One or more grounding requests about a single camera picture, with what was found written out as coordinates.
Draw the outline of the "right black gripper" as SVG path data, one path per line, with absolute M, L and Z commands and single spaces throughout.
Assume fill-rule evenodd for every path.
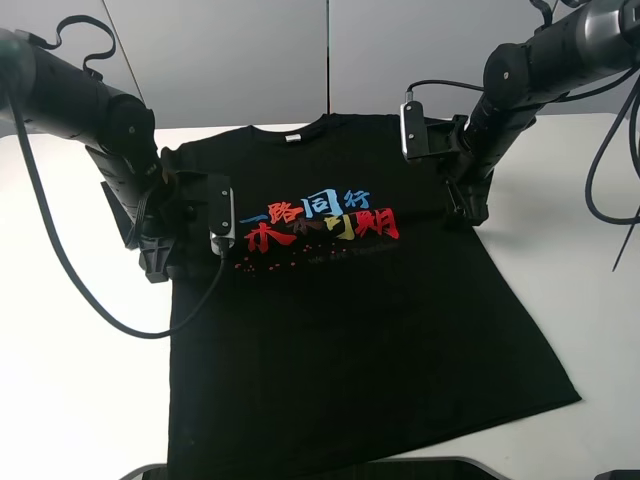
M 418 162 L 409 163 L 431 161 L 448 180 L 448 225 L 481 225 L 489 218 L 491 176 L 471 178 L 475 158 L 463 140 L 467 120 L 466 115 L 454 115 L 448 120 L 424 117 L 428 153 Z

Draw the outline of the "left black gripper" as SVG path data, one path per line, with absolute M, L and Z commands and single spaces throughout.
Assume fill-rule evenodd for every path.
M 164 178 L 158 169 L 134 178 L 134 248 L 151 284 L 167 282 L 169 260 L 211 260 L 209 177 L 193 172 Z

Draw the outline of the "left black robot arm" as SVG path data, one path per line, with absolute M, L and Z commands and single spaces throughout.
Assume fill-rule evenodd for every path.
M 150 282 L 212 276 L 218 261 L 188 191 L 192 177 L 162 161 L 153 111 L 53 48 L 28 32 L 2 30 L 2 119 L 17 111 L 20 126 L 85 146 L 124 244 L 139 251 Z

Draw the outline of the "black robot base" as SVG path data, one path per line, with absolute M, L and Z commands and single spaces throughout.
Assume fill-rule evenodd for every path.
M 461 457 L 387 458 L 291 474 L 266 471 L 235 479 L 508 479 L 478 460 Z

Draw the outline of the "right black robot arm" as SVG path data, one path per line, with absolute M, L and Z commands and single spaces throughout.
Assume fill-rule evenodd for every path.
M 575 1 L 573 12 L 545 23 L 524 43 L 499 45 L 486 61 L 481 97 L 468 116 L 426 120 L 411 84 L 400 111 L 406 161 L 435 163 L 448 190 L 450 226 L 479 226 L 488 217 L 493 171 L 548 104 L 578 99 L 576 89 L 639 68 L 639 4 Z

